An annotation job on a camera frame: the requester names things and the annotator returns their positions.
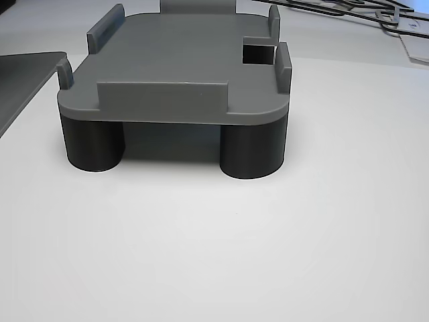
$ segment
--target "white table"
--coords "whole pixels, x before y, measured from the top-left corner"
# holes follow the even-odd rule
[[[105,2],[45,50],[76,38],[76,68]],[[143,7],[124,2],[127,14]],[[65,155],[56,76],[48,81],[0,140],[0,321],[429,320],[429,72],[404,66],[400,43],[385,63],[346,59],[349,49],[306,57],[290,24],[286,161],[259,180],[221,172],[216,127],[128,127],[118,167],[79,171]],[[350,25],[380,50],[396,46]]]

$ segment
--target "black cylindrical leg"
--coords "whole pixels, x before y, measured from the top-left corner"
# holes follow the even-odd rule
[[[118,165],[125,150],[121,122],[77,121],[60,116],[71,164],[91,172],[106,171]]]
[[[267,176],[282,166],[288,115],[263,125],[223,125],[221,168],[234,178]]]

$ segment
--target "gray plastic object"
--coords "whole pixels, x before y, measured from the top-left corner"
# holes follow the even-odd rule
[[[64,57],[65,52],[0,56],[0,138]]]
[[[228,137],[263,131],[268,138],[262,125],[279,124],[286,137],[292,64],[279,43],[277,6],[268,17],[236,14],[235,0],[161,0],[160,9],[125,17],[114,6],[88,32],[89,56],[76,72],[61,62],[63,129],[79,124],[73,121],[217,124],[237,126]],[[254,131],[236,131],[242,126]],[[266,174],[251,169],[248,177]]]

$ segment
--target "rectangular notch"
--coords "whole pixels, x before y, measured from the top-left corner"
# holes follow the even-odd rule
[[[243,44],[243,64],[274,65],[274,46]]]

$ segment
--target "white paper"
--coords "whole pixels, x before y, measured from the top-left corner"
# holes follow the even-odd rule
[[[424,13],[415,13],[415,15],[429,18],[429,15]],[[429,21],[401,18],[398,29],[429,35]],[[401,40],[411,60],[429,64],[429,39],[401,35]]]

